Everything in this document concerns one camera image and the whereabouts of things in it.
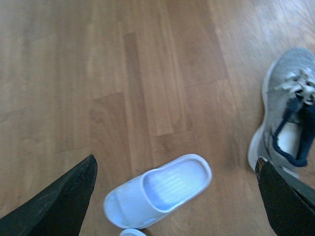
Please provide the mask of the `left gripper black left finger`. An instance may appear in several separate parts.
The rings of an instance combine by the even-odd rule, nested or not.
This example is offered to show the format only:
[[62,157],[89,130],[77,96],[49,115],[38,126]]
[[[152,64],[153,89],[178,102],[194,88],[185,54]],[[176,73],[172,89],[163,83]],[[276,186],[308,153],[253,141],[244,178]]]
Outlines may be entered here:
[[29,201],[0,220],[2,236],[77,236],[97,176],[89,155]]

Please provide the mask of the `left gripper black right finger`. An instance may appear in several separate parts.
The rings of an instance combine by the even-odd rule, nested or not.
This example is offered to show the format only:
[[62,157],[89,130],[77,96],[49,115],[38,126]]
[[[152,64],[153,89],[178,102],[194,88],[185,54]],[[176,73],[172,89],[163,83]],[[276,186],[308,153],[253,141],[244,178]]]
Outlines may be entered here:
[[255,174],[275,234],[313,236],[315,190],[263,157],[257,160]]

